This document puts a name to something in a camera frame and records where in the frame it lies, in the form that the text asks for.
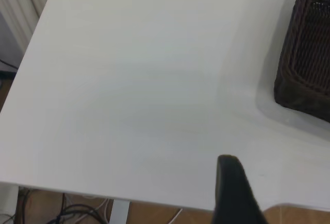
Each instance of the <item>floor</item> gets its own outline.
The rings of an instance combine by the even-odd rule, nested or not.
[[[10,90],[12,80],[2,80],[0,87],[0,111]],[[70,195],[74,203],[85,203],[97,207],[102,198],[87,199],[83,196]],[[32,191],[26,204],[26,224],[44,224],[56,217],[61,206],[62,193]],[[22,197],[18,199],[16,221],[21,223]],[[107,208],[110,216],[112,201]],[[167,224],[177,213],[178,208],[157,204],[132,202],[129,207],[127,224]],[[276,206],[264,212],[269,224],[326,224],[330,223],[330,212],[307,210],[290,206]],[[212,212],[200,210],[183,210],[173,224],[207,224],[211,222]],[[66,221],[72,224],[75,219]],[[79,223],[96,223],[87,217]]]

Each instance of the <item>table leg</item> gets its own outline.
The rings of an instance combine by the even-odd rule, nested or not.
[[[129,201],[114,200],[109,224],[126,224],[129,209]]]

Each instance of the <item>wicker basket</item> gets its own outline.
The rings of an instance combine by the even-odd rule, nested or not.
[[[274,97],[281,106],[330,122],[330,0],[296,0]]]

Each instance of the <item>desk surface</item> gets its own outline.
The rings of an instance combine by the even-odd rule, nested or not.
[[[295,0],[48,0],[0,114],[0,181],[212,210],[330,209],[330,124],[273,100]]]

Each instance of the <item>cable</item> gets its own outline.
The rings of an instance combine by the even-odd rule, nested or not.
[[[24,198],[23,198],[23,204],[22,204],[22,224],[25,224],[25,206],[26,206],[26,201],[28,198],[28,195],[31,190],[28,190],[27,193],[25,193]]]
[[[110,222],[110,220],[108,220],[108,217],[107,217],[107,209],[108,209],[109,202],[110,202],[110,199],[108,199],[107,203],[105,204],[105,206],[104,206],[104,212],[103,212],[103,215],[104,215],[103,217],[104,217],[104,219],[105,219],[105,221],[107,223]]]
[[[5,65],[7,65],[7,66],[9,66],[9,67],[12,67],[12,68],[14,68],[14,69],[16,69],[16,70],[19,69],[18,67],[14,66],[14,65],[12,65],[12,64],[10,64],[10,63],[7,63],[7,62],[5,62],[5,61],[3,61],[3,60],[1,60],[1,59],[0,59],[0,62],[3,63],[3,64],[5,64]]]
[[[95,208],[95,210],[98,210],[99,208],[101,208],[107,201],[109,201],[109,199],[105,199],[98,207]],[[81,221],[82,219],[86,218],[87,214],[83,215],[82,217],[79,217],[78,219],[75,220],[75,222],[73,224],[76,224],[77,222]]]
[[[91,212],[91,214],[95,214],[100,220],[101,222],[103,222],[100,214],[96,211],[96,209],[94,209],[93,207],[90,207],[88,205],[85,205],[85,204],[73,204],[73,205],[70,205],[68,207],[66,207],[63,211],[67,211],[68,209],[71,209],[71,208],[74,208],[74,207],[83,207],[83,208],[87,208],[89,209],[90,211],[88,213]]]
[[[61,205],[61,210],[60,210],[59,215],[57,216],[56,224],[60,224],[61,217],[62,217],[62,213],[63,213],[63,210],[64,210],[64,202],[65,202],[65,194],[63,193],[63,194],[62,194],[62,205]]]
[[[172,223],[175,221],[175,219],[179,216],[179,214],[182,212],[182,210],[183,210],[183,209],[180,209],[180,210],[176,213],[176,215],[172,218],[172,220],[170,220],[170,222],[167,223],[167,224],[172,224]]]
[[[69,205],[73,205],[73,201],[71,200],[71,197],[69,196],[69,194],[64,194],[65,195],[65,200],[66,202],[69,203]],[[67,221],[70,220],[74,217],[75,215],[73,214],[72,216],[68,216],[66,219],[64,219],[63,221]]]
[[[61,216],[71,215],[71,214],[87,214],[87,215],[92,216],[92,217],[93,217],[95,220],[97,220],[99,223],[101,223],[101,224],[107,224],[107,223],[105,223],[105,222],[102,220],[102,218],[100,217],[100,215],[99,215],[97,212],[96,212],[96,214],[93,214],[93,213],[90,213],[89,211],[85,211],[85,210],[72,210],[72,211],[68,211],[68,212],[63,211],[63,213],[62,213]],[[58,218],[58,217],[56,217],[55,219],[53,219],[53,220],[47,222],[47,224],[54,224],[54,223],[56,223],[57,218]]]
[[[97,197],[92,197],[92,196],[82,196],[83,198],[86,198],[86,199],[95,199]]]
[[[15,214],[14,215],[8,215],[8,214],[0,214],[1,215],[4,215],[4,216],[7,216],[9,217],[7,220],[5,220],[2,224],[6,224],[7,222],[9,222],[10,220],[13,220],[14,221],[14,218],[15,218]]]

